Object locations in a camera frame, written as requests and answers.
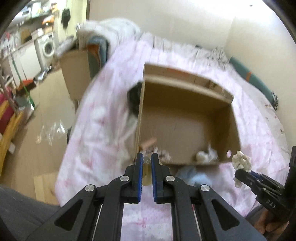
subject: white washing machine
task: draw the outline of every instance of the white washing machine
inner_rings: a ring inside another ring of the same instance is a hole
[[[55,52],[54,34],[45,34],[34,40],[37,57],[42,70],[46,70]]]

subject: open cardboard box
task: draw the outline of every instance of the open cardboard box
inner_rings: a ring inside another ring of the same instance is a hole
[[[231,107],[233,96],[209,79],[166,67],[145,64],[135,154],[139,145],[157,138],[170,153],[172,165],[199,165],[196,154],[217,150],[229,162],[240,150]]]

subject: pink bedding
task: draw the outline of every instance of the pink bedding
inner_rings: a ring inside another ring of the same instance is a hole
[[[193,61],[154,49],[144,41],[128,42],[116,49],[94,78],[79,107],[56,182],[56,196],[61,205],[87,184],[108,184],[123,175],[131,164],[137,119],[129,114],[127,91],[142,79],[145,62],[205,76],[232,93],[241,151],[251,157],[252,170],[285,182],[289,156],[282,150],[286,143],[279,144],[279,138],[273,135],[275,131],[271,131],[270,126],[278,128],[278,132],[282,126],[265,97],[254,103],[246,92],[248,88],[236,80],[239,76],[229,68],[219,67],[213,59]],[[248,214],[256,205],[248,187],[235,188],[231,164],[200,171],[209,176],[212,188],[240,214]],[[141,203],[124,206],[121,237],[121,240],[172,240],[170,205],[155,204],[152,188],[143,187]]]

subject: kitchen counter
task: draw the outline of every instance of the kitchen counter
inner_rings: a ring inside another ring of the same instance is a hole
[[[4,74],[6,76],[10,75],[14,78],[16,86],[20,84],[20,79],[32,79],[41,72],[41,67],[33,40],[27,41],[14,50],[13,59],[14,63],[12,61],[11,55],[8,54],[4,59],[2,59],[1,65],[2,69],[4,70]]]
[[[23,48],[23,47],[25,47],[25,46],[27,46],[28,44],[33,43],[33,42],[34,42],[34,40],[32,40],[32,39],[29,40],[29,41],[27,41],[26,43],[24,43],[24,44],[18,46],[16,49],[14,49],[14,50],[12,51],[12,53],[14,53],[15,51],[20,50],[21,48]],[[10,56],[10,52],[9,52],[6,56],[3,57],[3,60],[5,60],[8,56]]]

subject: cardboard box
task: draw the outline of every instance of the cardboard box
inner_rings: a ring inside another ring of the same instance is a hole
[[[43,29],[44,34],[51,33],[53,31],[53,26],[48,26]]]
[[[31,33],[29,31],[29,29],[24,29],[21,33],[20,33],[20,38],[21,38],[21,42],[22,44],[24,44],[26,42],[26,39],[31,36]]]
[[[207,151],[209,143],[220,163],[231,161],[240,150],[232,100],[229,92],[209,79],[146,64],[135,154],[142,142],[154,137],[155,146],[172,157],[163,164],[198,165],[196,154]]]

